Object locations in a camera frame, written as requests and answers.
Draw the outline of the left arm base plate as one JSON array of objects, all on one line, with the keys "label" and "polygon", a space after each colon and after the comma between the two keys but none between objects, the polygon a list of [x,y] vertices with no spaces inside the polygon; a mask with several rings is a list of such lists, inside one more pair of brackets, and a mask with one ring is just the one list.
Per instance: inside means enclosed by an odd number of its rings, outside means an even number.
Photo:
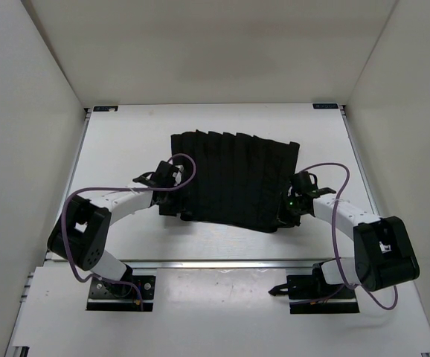
[{"label": "left arm base plate", "polygon": [[134,270],[132,282],[138,287],[141,299],[130,286],[114,286],[93,278],[89,286],[86,309],[98,312],[151,312],[156,276],[149,271],[141,274]]}]

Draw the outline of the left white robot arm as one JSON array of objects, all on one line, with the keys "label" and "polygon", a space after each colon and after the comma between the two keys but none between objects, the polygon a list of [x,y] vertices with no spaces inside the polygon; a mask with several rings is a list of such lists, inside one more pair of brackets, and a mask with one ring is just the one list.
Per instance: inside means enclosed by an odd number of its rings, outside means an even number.
[{"label": "left white robot arm", "polygon": [[124,190],[104,190],[91,199],[71,195],[48,238],[48,250],[106,280],[114,295],[128,294],[132,289],[128,266],[105,249],[109,228],[139,210],[168,202],[183,180],[182,165],[161,161],[154,172],[133,179]]}]

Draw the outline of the black pleated skirt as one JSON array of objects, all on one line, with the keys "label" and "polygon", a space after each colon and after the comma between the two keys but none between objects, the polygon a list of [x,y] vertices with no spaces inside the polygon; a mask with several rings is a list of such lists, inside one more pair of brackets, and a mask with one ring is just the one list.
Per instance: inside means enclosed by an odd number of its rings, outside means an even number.
[{"label": "black pleated skirt", "polygon": [[263,233],[300,225],[300,216],[283,206],[299,143],[201,131],[173,134],[170,140],[175,164],[194,178],[173,193],[174,203],[161,207],[160,215]]}]

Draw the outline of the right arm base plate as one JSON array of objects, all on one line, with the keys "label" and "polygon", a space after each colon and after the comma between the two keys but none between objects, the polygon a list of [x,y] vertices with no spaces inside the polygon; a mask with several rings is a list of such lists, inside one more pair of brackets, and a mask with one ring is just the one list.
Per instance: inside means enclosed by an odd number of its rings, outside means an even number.
[{"label": "right arm base plate", "polygon": [[287,296],[291,315],[360,313],[356,293],[343,284],[329,285],[311,275],[287,275],[286,282],[271,288],[271,296]]}]

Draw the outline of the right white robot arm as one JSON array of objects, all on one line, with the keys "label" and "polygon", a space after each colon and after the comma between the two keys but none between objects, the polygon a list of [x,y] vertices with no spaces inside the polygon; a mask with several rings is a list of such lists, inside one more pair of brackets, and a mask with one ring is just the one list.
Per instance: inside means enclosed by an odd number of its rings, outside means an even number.
[{"label": "right white robot arm", "polygon": [[320,298],[329,297],[337,285],[360,286],[376,292],[416,280],[420,266],[404,222],[368,213],[336,196],[328,187],[319,188],[317,177],[299,172],[290,177],[285,207],[293,216],[309,214],[341,231],[353,242],[352,258],[334,258],[314,265],[310,288]]}]

